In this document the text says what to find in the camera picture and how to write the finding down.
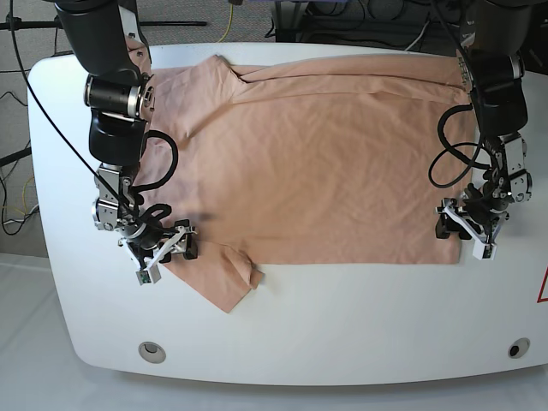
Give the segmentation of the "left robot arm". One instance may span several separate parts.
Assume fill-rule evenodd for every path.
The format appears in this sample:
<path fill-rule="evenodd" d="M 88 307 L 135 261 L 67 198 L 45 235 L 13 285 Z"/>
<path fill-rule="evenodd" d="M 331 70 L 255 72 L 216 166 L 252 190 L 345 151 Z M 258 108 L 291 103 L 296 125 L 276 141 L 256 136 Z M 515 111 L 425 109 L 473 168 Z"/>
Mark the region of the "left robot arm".
<path fill-rule="evenodd" d="M 463 1 L 457 29 L 441 22 L 456 47 L 470 102 L 443 113 L 438 138 L 443 152 L 465 165 L 454 183 L 472 169 L 482 170 L 484 183 L 481 188 L 468 184 L 459 200 L 442 200 L 436 210 L 436 237 L 447 239 L 456 233 L 474 241 L 477 259 L 494 258 L 497 235 L 509 219 L 508 206 L 532 195 L 533 180 L 525 165 L 527 144 L 520 134 L 528 120 L 520 49 L 536 6 L 535 1 Z M 472 156 L 460 152 L 459 144 L 449 143 L 444 133 L 451 116 L 468 111 L 475 114 L 479 131 Z"/>

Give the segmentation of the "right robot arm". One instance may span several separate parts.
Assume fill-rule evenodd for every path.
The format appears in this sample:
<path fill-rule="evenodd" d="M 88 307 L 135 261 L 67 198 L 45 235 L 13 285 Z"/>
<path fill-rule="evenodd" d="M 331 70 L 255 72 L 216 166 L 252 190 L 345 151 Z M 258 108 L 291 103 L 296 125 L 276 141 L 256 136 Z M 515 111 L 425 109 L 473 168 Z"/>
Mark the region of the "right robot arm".
<path fill-rule="evenodd" d="M 134 1 L 56 1 L 57 18 L 80 65 L 88 73 L 84 103 L 91 111 L 88 146 L 100 162 L 92 209 L 97 229 L 120 234 L 145 283 L 159 264 L 180 254 L 197 259 L 196 230 L 183 219 L 163 225 L 169 205 L 141 209 L 142 194 L 161 188 L 175 174 L 178 150 L 167 134 L 151 130 L 154 87 L 149 45 Z M 153 183 L 136 185 L 148 139 L 168 144 L 171 162 Z"/>

